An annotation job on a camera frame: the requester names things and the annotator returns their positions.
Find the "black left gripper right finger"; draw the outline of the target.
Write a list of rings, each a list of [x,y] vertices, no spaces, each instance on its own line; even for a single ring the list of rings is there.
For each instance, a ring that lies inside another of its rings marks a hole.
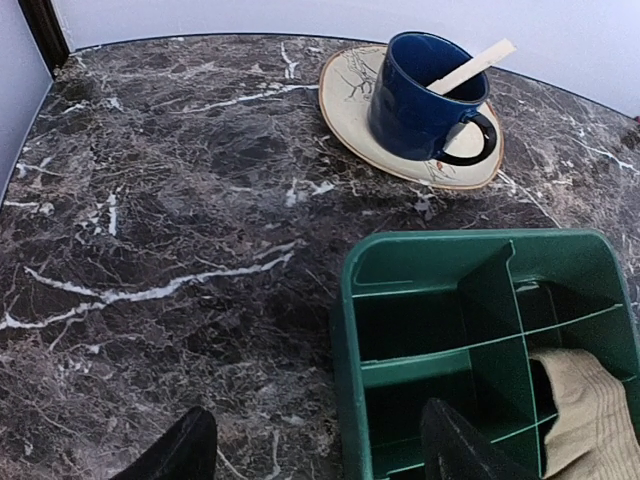
[[[431,398],[422,409],[421,445],[426,479],[534,479],[447,402]]]

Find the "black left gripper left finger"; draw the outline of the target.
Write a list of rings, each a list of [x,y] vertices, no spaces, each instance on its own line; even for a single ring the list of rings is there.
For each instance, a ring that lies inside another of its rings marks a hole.
[[[213,480],[217,424],[208,410],[194,406],[113,480]]]

